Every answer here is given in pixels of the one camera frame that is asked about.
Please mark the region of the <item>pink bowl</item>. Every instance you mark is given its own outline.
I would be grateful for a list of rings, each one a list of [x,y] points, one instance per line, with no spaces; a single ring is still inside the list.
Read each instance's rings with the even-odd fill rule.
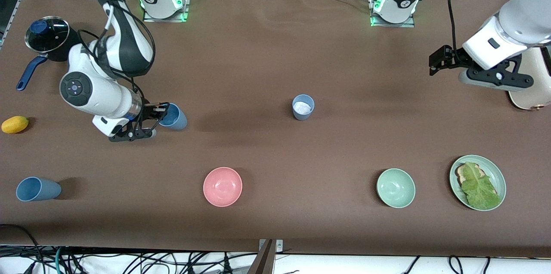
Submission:
[[[207,202],[215,207],[233,205],[241,196],[243,183],[240,174],[228,167],[210,171],[203,182],[203,194]]]

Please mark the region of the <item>toasted bread slice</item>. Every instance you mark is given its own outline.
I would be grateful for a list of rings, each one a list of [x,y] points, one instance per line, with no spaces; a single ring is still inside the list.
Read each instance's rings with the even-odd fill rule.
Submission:
[[[475,179],[477,180],[487,176],[479,164],[474,162],[465,162],[456,169],[457,182],[460,186],[462,186],[467,178],[471,176],[471,173],[473,173]]]

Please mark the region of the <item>green lettuce leaf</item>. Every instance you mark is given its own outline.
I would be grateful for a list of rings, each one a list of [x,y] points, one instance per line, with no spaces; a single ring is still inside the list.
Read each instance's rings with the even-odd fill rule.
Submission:
[[[501,202],[501,197],[497,194],[489,176],[477,180],[471,173],[471,176],[462,184],[461,190],[467,198],[467,203],[475,209],[491,210]]]

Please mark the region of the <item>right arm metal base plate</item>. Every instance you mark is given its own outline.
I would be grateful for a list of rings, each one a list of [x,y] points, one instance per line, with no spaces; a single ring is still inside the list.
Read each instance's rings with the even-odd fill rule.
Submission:
[[[145,22],[186,22],[191,0],[159,0],[155,5],[141,0]]]

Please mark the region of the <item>cream white kettle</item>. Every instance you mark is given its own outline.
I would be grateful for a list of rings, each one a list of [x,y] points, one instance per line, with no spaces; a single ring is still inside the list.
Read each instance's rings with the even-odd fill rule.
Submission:
[[[522,54],[519,72],[530,75],[534,82],[527,89],[508,95],[519,109],[536,110],[551,105],[551,52],[548,46],[534,47]]]

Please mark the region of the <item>green plate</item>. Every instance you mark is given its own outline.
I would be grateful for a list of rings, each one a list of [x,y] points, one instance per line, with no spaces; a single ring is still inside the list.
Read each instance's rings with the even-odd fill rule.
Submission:
[[[456,196],[456,198],[463,203],[463,205],[467,206],[469,209],[474,209],[476,211],[491,211],[491,210],[479,210],[475,209],[474,207],[471,207],[467,203],[467,198],[464,195],[460,184],[457,182],[457,175],[456,175],[456,169],[465,162],[474,162],[480,165],[480,167],[485,171],[485,173],[490,177],[490,180],[494,186],[494,188],[497,191],[497,194],[501,197],[500,204],[495,207],[494,209],[497,209],[504,201],[506,192],[507,192],[507,186],[505,182],[505,178],[501,172],[501,170],[494,164],[494,162],[488,160],[485,157],[477,156],[477,155],[467,155],[467,156],[461,156],[460,158],[456,159],[456,161],[453,162],[451,168],[449,169],[449,186],[451,187],[452,192]]]

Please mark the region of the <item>mint green bowl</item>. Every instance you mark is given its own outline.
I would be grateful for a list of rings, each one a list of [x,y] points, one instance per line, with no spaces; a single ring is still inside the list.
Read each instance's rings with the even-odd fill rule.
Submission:
[[[399,168],[384,170],[377,179],[376,191],[381,201],[394,209],[411,205],[416,195],[413,178]]]

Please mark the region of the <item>blue cup holding paper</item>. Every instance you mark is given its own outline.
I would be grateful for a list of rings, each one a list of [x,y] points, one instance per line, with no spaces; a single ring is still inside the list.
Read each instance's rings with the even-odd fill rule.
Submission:
[[[297,102],[299,102],[299,101],[302,101],[302,102],[304,102],[304,103],[308,103],[308,104],[311,106],[311,108],[312,108],[311,113],[314,111],[315,102],[314,102],[314,100],[313,100],[313,98],[312,98],[311,96],[309,96],[309,95],[304,95],[304,94],[302,94],[302,95],[297,95],[297,96],[293,99],[293,101],[292,101],[292,103],[291,103],[293,115],[294,115],[294,117],[295,117],[297,120],[299,120],[299,121],[304,121],[304,120],[306,120],[306,119],[308,119],[308,118],[310,117],[311,113],[308,114],[308,115],[297,115],[297,113],[295,113],[295,111],[293,110],[293,104],[294,104],[294,103],[297,103]]]

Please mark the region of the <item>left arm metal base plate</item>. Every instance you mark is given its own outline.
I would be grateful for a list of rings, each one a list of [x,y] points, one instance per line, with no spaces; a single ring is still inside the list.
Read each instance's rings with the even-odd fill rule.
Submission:
[[[370,23],[372,26],[413,28],[418,0],[407,8],[400,8],[394,0],[372,0],[369,3]]]

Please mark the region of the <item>yellow lemon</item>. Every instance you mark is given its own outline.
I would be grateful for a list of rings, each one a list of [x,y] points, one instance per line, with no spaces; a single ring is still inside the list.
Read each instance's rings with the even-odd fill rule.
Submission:
[[[6,134],[17,134],[29,126],[29,119],[24,116],[13,116],[1,125],[1,131]]]

